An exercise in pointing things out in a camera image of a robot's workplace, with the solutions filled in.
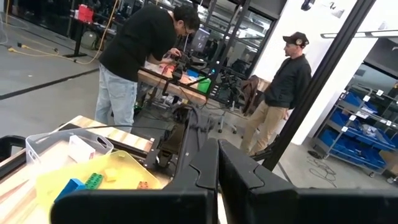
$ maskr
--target yellow cable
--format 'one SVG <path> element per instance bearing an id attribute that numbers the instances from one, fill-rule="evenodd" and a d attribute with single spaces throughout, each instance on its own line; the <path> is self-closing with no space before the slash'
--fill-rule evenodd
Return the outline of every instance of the yellow cable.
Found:
<path id="1" fill-rule="evenodd" d="M 23 39 L 25 39 L 25 40 L 28 40 L 28 41 L 30 41 L 30 42 L 32 42 L 32 43 L 39 44 L 39 45 L 41 45 L 41 46 L 43 46 L 43 47 L 47 47 L 47 48 L 50 48 L 50 49 L 52 49 L 52 50 L 55 49 L 55 47 L 51 47 L 51 46 L 45 45 L 45 44 L 43 44 L 43 43 L 40 43 L 40 42 L 38 42 L 38 41 L 36 41 L 36 40 L 32 40 L 32 39 L 30 39 L 30 38 L 28 38 L 28 37 L 23 36 L 22 34 L 18 34 L 17 32 L 16 32 L 16 34 L 17 34 L 19 37 L 21 37 L 21 38 L 23 38 Z"/>
<path id="2" fill-rule="evenodd" d="M 105 37 L 106 37 L 106 31 L 108 31 L 109 25 L 111 25 L 112 17 L 113 17 L 113 14 L 114 14 L 115 10 L 116 10 L 116 7 L 118 6 L 118 2 L 119 2 L 119 0 L 115 0 L 115 2 L 114 2 L 113 10 L 112 10 L 112 13 L 111 13 L 111 15 L 110 15 L 110 17 L 109 17 L 108 24 L 107 24 L 106 27 L 105 27 L 104 34 L 102 35 L 102 38 L 101 38 L 101 42 L 99 43 L 99 47 L 98 47 L 97 53 L 95 53 L 95 56 L 94 56 L 93 59 L 91 59 L 89 62 L 80 63 L 80 64 L 82 64 L 82 65 L 88 65 L 89 63 L 93 62 L 93 61 L 97 58 L 98 54 L 99 54 L 100 51 L 101 51 L 101 48 L 102 48 L 102 44 L 103 44 L 103 42 L 104 42 L 104 39 L 105 39 Z"/>
<path id="3" fill-rule="evenodd" d="M 10 1 L 7 0 L 7 8 L 6 8 L 6 27 L 8 27 L 8 9 L 10 8 Z"/>
<path id="4" fill-rule="evenodd" d="M 102 38 L 101 38 L 101 42 L 99 43 L 98 50 L 97 50 L 95 56 L 94 56 L 89 62 L 79 62 L 79 61 L 77 61 L 76 59 L 67 58 L 67 57 L 61 56 L 61 55 L 59 55 L 59 54 L 51 54 L 51 53 L 43 52 L 43 51 L 41 51 L 41 50 L 33 49 L 33 48 L 28 47 L 28 46 L 26 46 L 26 45 L 23 45 L 25 49 L 29 49 L 29 50 L 33 50 L 33 51 L 36 51 L 36 52 L 40 52 L 40 53 L 45 54 L 45 55 L 31 55 L 31 54 L 27 54 L 27 53 L 24 53 L 24 52 L 19 52 L 19 51 L 15 50 L 15 49 L 11 49 L 11 50 L 9 49 L 9 52 L 15 52 L 15 53 L 18 53 L 18 54 L 22 54 L 22 55 L 26 55 L 26 56 L 32 56 L 32 57 L 60 57 L 60 58 L 67 59 L 67 60 L 69 60 L 69 61 L 72 61 L 72 62 L 81 64 L 81 65 L 88 65 L 88 64 L 90 64 L 91 62 L 93 62 L 94 60 L 96 60 L 98 54 L 99 54 L 100 51 L 101 51 L 101 48 L 102 48 L 104 39 L 105 39 L 105 37 L 106 37 L 106 32 L 108 31 L 109 25 L 110 25 L 111 22 L 112 22 L 113 14 L 114 14 L 114 12 L 115 12 L 115 10 L 116 10 L 116 7 L 118 6 L 118 2 L 119 2 L 119 0 L 115 0 L 112 13 L 111 13 L 111 15 L 110 15 L 110 17 L 109 17 L 109 21 L 108 21 L 108 23 L 107 23 L 107 25 L 106 25 L 106 27 L 105 27 L 104 33 L 103 33 Z M 7 0 L 7 9 L 8 9 L 8 7 L 9 7 L 9 3 L 10 3 L 10 0 Z M 6 11 L 6 25 L 8 25 L 8 10 Z M 40 43 L 40 42 L 38 42 L 38 41 L 35 41 L 35 40 L 30 40 L 30 41 L 35 42 L 36 44 L 40 44 L 40 45 L 43 45 L 43 46 L 46 46 L 46 47 L 50 47 L 50 46 L 48 46 L 48 45 L 42 44 L 42 43 Z"/>
<path id="5" fill-rule="evenodd" d="M 32 55 L 32 54 L 28 54 L 28 53 L 25 53 L 25 52 L 20 52 L 20 51 L 18 51 L 16 49 L 13 49 L 13 48 L 9 48 L 8 51 L 12 52 L 12 53 L 17 53 L 17 54 L 22 54 L 22 55 L 26 55 L 26 56 L 31 56 L 31 57 L 51 57 L 51 55 Z"/>

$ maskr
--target black floor line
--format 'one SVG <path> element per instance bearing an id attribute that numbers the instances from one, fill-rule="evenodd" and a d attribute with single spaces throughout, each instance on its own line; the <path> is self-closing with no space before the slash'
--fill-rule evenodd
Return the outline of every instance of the black floor line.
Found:
<path id="1" fill-rule="evenodd" d="M 289 178 L 289 176 L 286 173 L 286 170 L 282 167 L 282 164 L 280 162 L 278 162 L 278 166 L 280 168 L 280 171 L 282 171 L 283 175 L 285 176 L 286 180 L 289 181 L 291 184 L 293 184 L 292 180 Z"/>
<path id="2" fill-rule="evenodd" d="M 17 90 L 17 91 L 13 91 L 12 93 L 6 93 L 6 94 L 0 96 L 0 100 L 5 100 L 5 99 L 8 99 L 8 98 L 11 98 L 11 97 L 14 97 L 14 96 L 19 96 L 19 95 L 22 95 L 24 93 L 28 93 L 28 92 L 31 92 L 31 91 L 34 91 L 34 90 L 39 90 L 41 88 L 45 88 L 45 87 L 52 86 L 52 85 L 55 85 L 55 84 L 58 84 L 58 83 L 61 83 L 61 82 L 68 81 L 71 78 L 77 78 L 77 77 L 80 77 L 80 76 L 83 76 L 83 75 L 88 75 L 88 74 L 91 74 L 93 72 L 97 72 L 98 70 L 99 69 L 96 68 L 96 69 L 89 70 L 87 72 L 82 72 L 82 73 L 79 73 L 79 74 L 76 74 L 76 75 L 71 75 L 71 76 L 68 76 L 68 77 L 65 77 L 65 78 L 60 78 L 58 80 L 54 80 L 54 81 L 51 81 L 51 82 L 48 82 L 48 83 L 43 83 L 43 84 L 40 84 L 40 85 L 37 85 L 37 86 L 32 86 L 32 87 L 29 87 L 29 88 L 26 88 L 26 89 L 23 89 L 23 90 Z"/>

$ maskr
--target black t-shirt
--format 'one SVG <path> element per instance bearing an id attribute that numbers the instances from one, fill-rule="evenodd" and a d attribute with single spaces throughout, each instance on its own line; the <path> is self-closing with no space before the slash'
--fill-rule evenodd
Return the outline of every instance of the black t-shirt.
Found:
<path id="1" fill-rule="evenodd" d="M 99 57 L 113 74 L 137 82 L 138 70 L 152 54 L 162 60 L 177 40 L 173 19 L 157 6 L 145 6 L 132 15 Z"/>

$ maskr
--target red object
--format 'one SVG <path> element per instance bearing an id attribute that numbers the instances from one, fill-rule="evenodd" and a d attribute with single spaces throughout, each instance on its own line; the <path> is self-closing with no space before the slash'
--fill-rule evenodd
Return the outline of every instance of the red object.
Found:
<path id="1" fill-rule="evenodd" d="M 166 74 L 169 70 L 171 70 L 171 71 L 173 72 L 174 69 L 175 69 L 175 66 L 174 66 L 174 65 L 166 65 L 166 66 L 163 68 L 162 75 L 163 75 L 163 74 Z"/>
<path id="2" fill-rule="evenodd" d="M 79 13 L 77 19 L 82 22 L 92 23 L 94 11 L 84 4 L 79 5 Z"/>

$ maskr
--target jacket on chair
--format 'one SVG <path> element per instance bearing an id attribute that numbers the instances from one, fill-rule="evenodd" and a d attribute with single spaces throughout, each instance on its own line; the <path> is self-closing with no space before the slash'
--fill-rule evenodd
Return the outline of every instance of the jacket on chair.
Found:
<path id="1" fill-rule="evenodd" d="M 259 77 L 252 75 L 248 80 L 242 81 L 241 91 L 244 95 L 244 106 L 242 112 L 245 116 L 248 115 L 249 108 L 252 106 L 256 97 L 259 80 Z"/>

